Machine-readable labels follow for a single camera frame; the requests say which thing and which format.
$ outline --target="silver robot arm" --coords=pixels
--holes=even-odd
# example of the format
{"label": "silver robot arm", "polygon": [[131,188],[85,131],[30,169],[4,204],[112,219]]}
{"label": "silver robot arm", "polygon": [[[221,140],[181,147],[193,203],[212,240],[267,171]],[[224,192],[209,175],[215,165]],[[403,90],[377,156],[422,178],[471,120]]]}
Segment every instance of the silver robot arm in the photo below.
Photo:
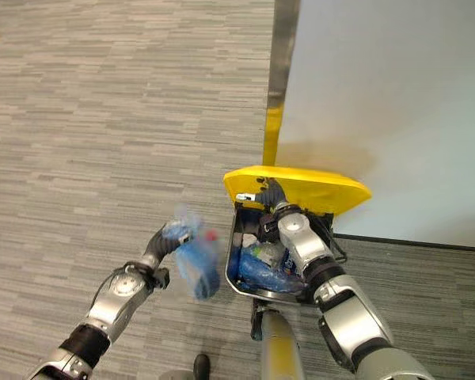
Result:
{"label": "silver robot arm", "polygon": [[434,380],[410,354],[393,346],[393,335],[357,282],[336,262],[310,225],[314,215],[289,204],[275,180],[261,194],[241,194],[269,208],[279,238],[308,284],[322,312],[319,328],[332,357],[359,380]]}
{"label": "silver robot arm", "polygon": [[[27,379],[87,380],[100,357],[125,330],[135,310],[155,288],[169,284],[169,270],[159,268],[162,259],[191,236],[179,240],[162,237],[158,231],[145,253],[115,269],[95,294],[88,313],[79,325]],[[110,281],[105,290],[101,290]]]}

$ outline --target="open bin lid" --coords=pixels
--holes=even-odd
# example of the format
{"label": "open bin lid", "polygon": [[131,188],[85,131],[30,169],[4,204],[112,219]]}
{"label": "open bin lid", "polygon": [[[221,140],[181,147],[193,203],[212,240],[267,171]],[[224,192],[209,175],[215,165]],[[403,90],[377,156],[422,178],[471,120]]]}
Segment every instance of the open bin lid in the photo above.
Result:
{"label": "open bin lid", "polygon": [[[228,172],[223,183],[233,202],[242,192],[258,193],[260,178],[275,178],[281,184],[287,200],[315,214],[342,214],[371,198],[363,184],[337,173],[317,170],[281,168],[278,166],[249,166]],[[243,201],[247,207],[262,209],[259,203]]]}

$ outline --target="trash bin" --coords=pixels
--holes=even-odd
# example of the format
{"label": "trash bin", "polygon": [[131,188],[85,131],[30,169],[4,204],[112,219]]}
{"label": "trash bin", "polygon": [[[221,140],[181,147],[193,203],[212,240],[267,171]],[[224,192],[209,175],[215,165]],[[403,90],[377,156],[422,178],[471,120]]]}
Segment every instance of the trash bin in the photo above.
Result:
{"label": "trash bin", "polygon": [[311,305],[313,300],[304,292],[288,294],[250,289],[240,278],[239,262],[243,234],[257,235],[259,220],[266,211],[259,203],[236,201],[236,195],[260,192],[265,178],[275,178],[290,203],[295,203],[301,209],[311,211],[320,217],[329,216],[327,218],[329,223],[333,220],[333,216],[336,217],[369,199],[371,192],[363,184],[340,174],[308,169],[257,165],[234,170],[223,177],[229,196],[234,202],[234,221],[230,232],[225,273],[229,285],[240,295],[264,301]]}

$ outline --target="trash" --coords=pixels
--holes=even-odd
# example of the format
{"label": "trash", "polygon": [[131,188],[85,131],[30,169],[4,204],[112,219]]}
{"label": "trash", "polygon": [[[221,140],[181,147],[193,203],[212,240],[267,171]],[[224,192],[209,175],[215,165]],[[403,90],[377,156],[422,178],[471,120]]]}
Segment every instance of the trash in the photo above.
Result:
{"label": "trash", "polygon": [[170,239],[191,238],[175,251],[180,276],[187,281],[193,297],[208,299],[214,295],[220,288],[216,232],[203,228],[198,215],[180,208],[175,219],[164,226],[162,234]]}
{"label": "trash", "polygon": [[285,272],[289,276],[301,276],[298,268],[295,265],[294,260],[292,260],[290,253],[287,253],[283,257],[282,264],[280,265],[280,270]]}
{"label": "trash", "polygon": [[279,245],[269,242],[249,245],[248,247],[244,247],[243,251],[262,260],[274,270],[279,268],[283,256],[285,255],[285,247],[283,247],[281,242]]}
{"label": "trash", "polygon": [[255,243],[257,243],[257,236],[254,234],[243,234],[243,248],[248,248]]}
{"label": "trash", "polygon": [[301,278],[271,268],[251,254],[249,248],[241,250],[239,262],[239,273],[245,287],[279,293],[298,293],[305,288],[306,285]]}

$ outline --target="black shoe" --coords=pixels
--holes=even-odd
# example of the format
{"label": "black shoe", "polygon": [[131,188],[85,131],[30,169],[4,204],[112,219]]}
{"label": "black shoe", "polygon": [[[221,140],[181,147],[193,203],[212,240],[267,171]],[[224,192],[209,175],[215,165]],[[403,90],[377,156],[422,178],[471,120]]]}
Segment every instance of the black shoe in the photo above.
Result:
{"label": "black shoe", "polygon": [[205,354],[198,354],[193,362],[193,375],[196,380],[209,380],[211,364]]}

